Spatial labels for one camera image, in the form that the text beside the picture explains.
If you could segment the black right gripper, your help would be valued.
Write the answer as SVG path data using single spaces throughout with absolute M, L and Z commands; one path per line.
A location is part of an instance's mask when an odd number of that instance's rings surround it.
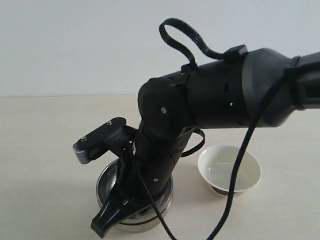
M 143 179 L 142 172 L 135 162 L 133 152 L 123 149 L 116 162 L 115 183 L 103 206 L 91 221 L 94 231 L 109 231 L 125 218 L 123 208 L 147 208 L 154 203 L 158 208 L 166 208 L 173 198 L 173 180 L 169 176 L 160 192 L 152 194 L 158 184 Z

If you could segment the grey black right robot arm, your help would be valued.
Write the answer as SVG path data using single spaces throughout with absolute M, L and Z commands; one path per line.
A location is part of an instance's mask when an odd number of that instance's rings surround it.
M 246 52 L 148 80 L 138 92 L 138 128 L 116 117 L 91 140 L 94 156 L 117 156 L 115 182 L 91 228 L 100 236 L 163 200 L 194 133 L 280 126 L 296 110 L 320 106 L 320 55 Z

